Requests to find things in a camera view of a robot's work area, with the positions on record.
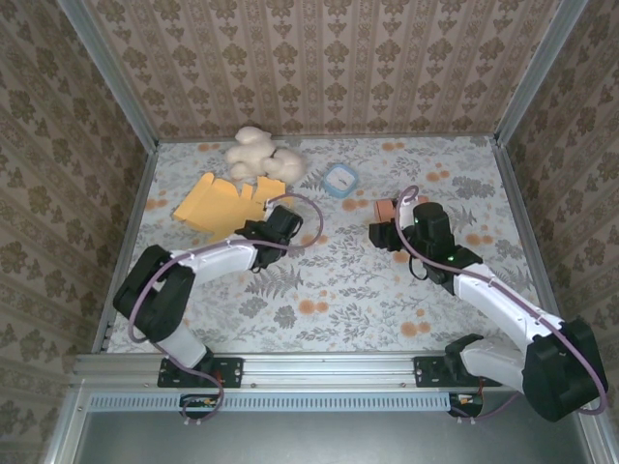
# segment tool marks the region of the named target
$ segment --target yellow paper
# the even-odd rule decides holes
[[[207,172],[174,212],[174,218],[194,229],[211,232],[209,242],[217,242],[245,225],[247,219],[264,218],[264,202],[285,193],[285,184],[258,177],[255,191],[243,184],[241,194],[224,179]]]

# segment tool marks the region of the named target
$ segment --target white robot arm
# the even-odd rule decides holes
[[[135,318],[135,326],[146,338],[159,346],[186,368],[197,366],[212,352],[183,323],[183,314],[194,285],[217,279],[229,273],[260,270],[286,254],[285,249],[263,244],[287,246],[303,220],[283,206],[268,207],[265,220],[246,221],[245,227],[222,243],[204,252],[190,254],[167,270],[151,288]],[[114,297],[114,307],[128,319],[140,293],[153,275],[170,260],[188,254],[168,252],[160,246],[149,246],[139,257]]]
[[[493,342],[476,334],[451,343],[445,350],[445,365],[455,382],[474,376],[507,385],[524,393],[531,406],[549,421],[558,421],[599,397],[596,380],[607,390],[598,346],[584,321],[566,323],[501,282],[480,256],[456,245],[449,218],[438,203],[416,205],[408,201],[394,214],[399,221],[370,225],[371,242],[389,251],[412,248],[415,255],[424,258],[432,282],[475,306],[514,343]],[[412,260],[416,256],[410,252]],[[593,379],[558,336],[568,339],[598,379]]]

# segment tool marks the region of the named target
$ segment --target patterned wall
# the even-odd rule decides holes
[[[619,388],[619,2],[590,1],[510,141],[558,302]],[[619,424],[619,406],[613,411]]]
[[[0,461],[37,462],[90,351],[144,150],[54,0],[0,2]]]
[[[559,0],[88,0],[160,138],[491,132]]]

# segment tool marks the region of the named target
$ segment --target plush toy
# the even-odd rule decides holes
[[[303,177],[303,159],[291,150],[277,148],[271,134],[253,127],[240,129],[235,138],[240,143],[225,153],[230,177],[236,181],[267,174],[271,179],[293,184]]]
[[[286,148],[278,148],[270,158],[263,159],[262,168],[269,179],[278,179],[285,184],[294,184],[306,173],[303,159]]]
[[[271,134],[259,128],[241,128],[235,135],[240,145],[228,149],[225,159],[230,167],[230,177],[241,181],[249,177],[264,176],[262,161],[269,158],[276,146],[271,140]]]

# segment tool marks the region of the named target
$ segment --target floral tablecloth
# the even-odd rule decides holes
[[[474,307],[408,271],[407,254],[374,248],[368,225],[373,201],[418,184],[441,203],[457,242],[471,247],[525,298],[537,296],[488,137],[306,139],[278,141],[301,153],[307,176],[289,188],[314,200],[326,225],[318,244],[288,254],[258,275],[244,272],[194,287],[185,322],[217,353],[402,351],[443,349],[464,334],[503,337]],[[172,212],[208,171],[227,178],[232,142],[163,144],[133,261],[149,245],[186,249],[207,237],[174,220]],[[360,177],[346,199],[330,196],[321,180],[336,162]],[[317,218],[297,201],[305,224]],[[133,345],[118,315],[108,352],[155,351]]]

